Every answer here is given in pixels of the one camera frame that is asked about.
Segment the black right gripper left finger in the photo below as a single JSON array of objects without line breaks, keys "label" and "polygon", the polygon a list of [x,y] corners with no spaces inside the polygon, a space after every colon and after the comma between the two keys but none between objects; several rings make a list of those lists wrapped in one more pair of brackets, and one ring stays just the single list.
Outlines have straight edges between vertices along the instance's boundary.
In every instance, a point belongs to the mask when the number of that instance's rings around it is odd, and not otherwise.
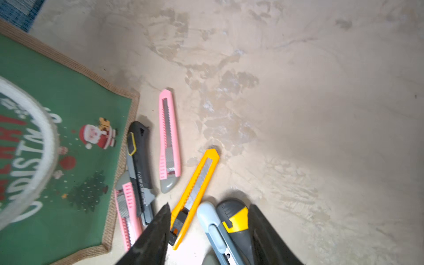
[{"label": "black right gripper left finger", "polygon": [[170,236],[171,210],[165,204],[117,265],[164,265]]}]

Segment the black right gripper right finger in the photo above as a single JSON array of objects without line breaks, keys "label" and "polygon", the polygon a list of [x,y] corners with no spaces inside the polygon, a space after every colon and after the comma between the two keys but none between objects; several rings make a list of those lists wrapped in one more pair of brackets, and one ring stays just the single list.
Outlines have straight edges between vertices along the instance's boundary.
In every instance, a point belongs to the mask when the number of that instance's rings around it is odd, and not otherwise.
[{"label": "black right gripper right finger", "polygon": [[254,265],[303,265],[255,204],[249,208],[248,231]]}]

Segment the pink utility knife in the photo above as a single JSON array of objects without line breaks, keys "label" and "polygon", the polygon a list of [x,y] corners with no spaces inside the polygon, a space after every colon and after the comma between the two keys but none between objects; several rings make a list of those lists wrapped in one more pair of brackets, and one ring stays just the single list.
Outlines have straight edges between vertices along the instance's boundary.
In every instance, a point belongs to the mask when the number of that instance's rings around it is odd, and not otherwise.
[{"label": "pink utility knife", "polygon": [[128,171],[118,179],[115,189],[115,204],[118,213],[118,223],[128,252],[142,234],[141,220],[136,209],[136,199]]},{"label": "pink utility knife", "polygon": [[162,193],[168,193],[180,180],[182,173],[174,100],[169,89],[160,93],[159,118],[160,188]]}]

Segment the green Christmas burlap tote bag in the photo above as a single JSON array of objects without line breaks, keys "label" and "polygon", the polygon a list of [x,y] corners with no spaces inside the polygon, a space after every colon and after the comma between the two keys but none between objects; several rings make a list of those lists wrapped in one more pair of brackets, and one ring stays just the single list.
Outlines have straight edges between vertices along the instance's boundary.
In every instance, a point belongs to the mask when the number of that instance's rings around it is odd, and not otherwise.
[{"label": "green Christmas burlap tote bag", "polygon": [[1,264],[108,253],[140,95],[1,22]]}]

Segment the black grey utility knife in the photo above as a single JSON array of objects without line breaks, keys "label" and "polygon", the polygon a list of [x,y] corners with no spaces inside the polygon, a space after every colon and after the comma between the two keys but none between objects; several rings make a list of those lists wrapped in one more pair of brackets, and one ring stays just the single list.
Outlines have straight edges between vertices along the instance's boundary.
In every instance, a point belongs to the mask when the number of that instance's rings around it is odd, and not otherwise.
[{"label": "black grey utility knife", "polygon": [[148,136],[149,129],[139,121],[130,124],[127,132],[127,166],[135,194],[137,215],[143,226],[148,226],[153,221],[153,202],[156,198],[150,172]]}]

